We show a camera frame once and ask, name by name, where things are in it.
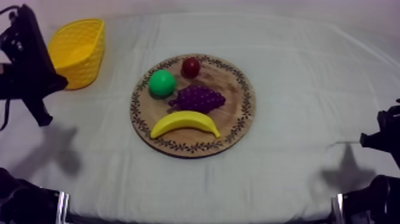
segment yellow basket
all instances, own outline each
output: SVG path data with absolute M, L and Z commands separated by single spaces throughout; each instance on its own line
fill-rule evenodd
M 91 84 L 104 54 L 104 21 L 91 18 L 63 26 L 53 35 L 48 51 L 56 72 L 69 82 L 66 89 Z

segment floral border pattern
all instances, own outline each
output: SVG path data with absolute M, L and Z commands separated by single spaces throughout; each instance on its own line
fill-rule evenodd
M 180 144 L 177 143 L 176 141 L 171 141 L 171 140 L 165 140 L 162 138 L 162 136 L 152 139 L 150 138 L 150 128 L 148 127 L 148 125 L 146 124 L 146 121 L 144 121 L 143 119 L 140 118 L 140 111 L 139 111 L 139 107 L 140 107 L 140 101 L 139 101 L 139 97 L 140 97 L 140 93 L 143 92 L 143 90 L 146 90 L 146 87 L 149 83 L 150 77 L 152 76 L 152 74 L 154 72 L 156 72 L 157 70 L 160 69 L 167 69 L 169 67 L 171 67 L 173 64 L 178 63 L 181 59 L 179 57 L 175 57 L 172 58 L 166 62 L 161 63 L 159 66 L 157 66 L 157 68 L 152 69 L 150 71 L 147 72 L 147 74 L 145 74 L 145 77 L 143 78 L 142 82 L 137 86 L 137 88 L 135 89 L 135 91 L 132 94 L 132 99 L 131 99 L 131 103 L 130 103 L 130 112 L 132 114 L 131 118 L 132 118 L 132 124 L 137 126 L 138 131 L 141 131 L 145 138 L 147 138 L 150 141 L 155 142 L 157 145 L 159 146 L 163 146 L 163 147 L 168 147 L 171 150 L 175 150 L 175 151 L 188 151 L 190 153 L 194 153 L 195 151 L 201 150 L 201 151 L 207 151 L 207 150 L 218 150 L 220 147 L 223 146 L 223 142 L 225 143 L 232 143 L 237 135 L 240 133 L 240 131 L 245 127 L 245 123 L 246 121 L 250 118 L 251 114 L 251 94 L 250 94 L 250 87 L 249 84 L 246 81 L 245 75 L 239 71 L 236 70 L 234 67 L 223 63 L 222 61 L 218 60 L 218 59 L 212 59 L 207 55 L 198 55 L 196 56 L 196 58 L 204 63 L 208 63 L 210 65 L 216 66 L 218 68 L 224 69 L 228 72 L 230 72 L 231 74 L 236 76 L 236 81 L 240 84 L 240 87 L 243 90 L 243 101 L 241 103 L 241 112 L 242 115 L 240 118 L 237 119 L 236 124 L 231 128 L 230 133 L 221 141 L 212 141 L 212 142 L 197 142 L 195 145 L 186 145 L 184 144 Z

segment green ball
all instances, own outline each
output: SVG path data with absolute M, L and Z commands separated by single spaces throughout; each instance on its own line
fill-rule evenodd
M 152 94 L 163 97 L 174 92 L 176 80 L 167 70 L 158 70 L 150 77 L 149 90 Z

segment white tablecloth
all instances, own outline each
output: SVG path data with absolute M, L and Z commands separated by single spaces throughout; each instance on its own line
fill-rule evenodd
M 329 24 L 250 14 L 107 20 L 98 78 L 87 88 L 47 97 L 54 116 L 49 127 L 39 128 L 22 102 L 12 102 L 9 125 L 0 133 L 0 166 L 70 193 L 74 213 L 107 219 L 219 223 L 325 216 L 335 193 L 366 186 L 377 174 L 400 176 L 389 154 L 357 143 L 361 132 L 379 130 L 377 112 L 400 97 L 396 55 L 380 48 L 384 41 L 370 40 Z M 149 148 L 129 118 L 139 78 L 186 53 L 234 63 L 257 95 L 245 137 L 199 160 Z

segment red ball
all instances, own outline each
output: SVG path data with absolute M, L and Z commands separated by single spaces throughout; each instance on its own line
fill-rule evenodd
M 181 70 L 181 75 L 183 77 L 193 79 L 199 74 L 199 71 L 200 62 L 195 57 L 191 57 L 183 61 Z

